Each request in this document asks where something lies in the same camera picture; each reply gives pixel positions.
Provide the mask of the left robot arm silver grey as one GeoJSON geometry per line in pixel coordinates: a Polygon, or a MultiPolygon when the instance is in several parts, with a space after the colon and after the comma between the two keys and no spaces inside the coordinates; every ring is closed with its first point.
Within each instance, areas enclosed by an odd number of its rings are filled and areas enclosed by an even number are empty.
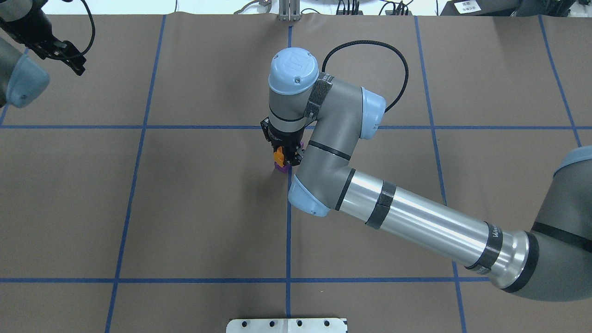
{"type": "MultiPolygon", "coordinates": [[[[46,0],[3,0],[0,3],[1,29],[16,43],[33,51],[40,59],[65,63],[78,76],[83,75],[88,51],[94,44],[96,26],[86,1],[82,1],[91,25],[91,37],[81,51],[68,40],[60,40],[43,11],[46,0]]],[[[4,107],[27,107],[49,86],[46,70],[29,55],[2,39],[0,41],[0,103],[4,107]]]]}

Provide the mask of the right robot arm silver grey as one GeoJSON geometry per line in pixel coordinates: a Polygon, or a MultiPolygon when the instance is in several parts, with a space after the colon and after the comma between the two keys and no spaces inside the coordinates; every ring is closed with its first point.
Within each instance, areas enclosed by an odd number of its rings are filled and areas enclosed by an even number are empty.
{"type": "Polygon", "coordinates": [[[357,142],[376,135],[385,99],[319,68],[308,50],[271,61],[269,116],[261,122],[277,164],[298,169],[288,200],[323,217],[342,211],[463,264],[493,286],[535,301],[591,297],[591,147],[571,150],[530,230],[502,230],[350,167],[357,142]]]}

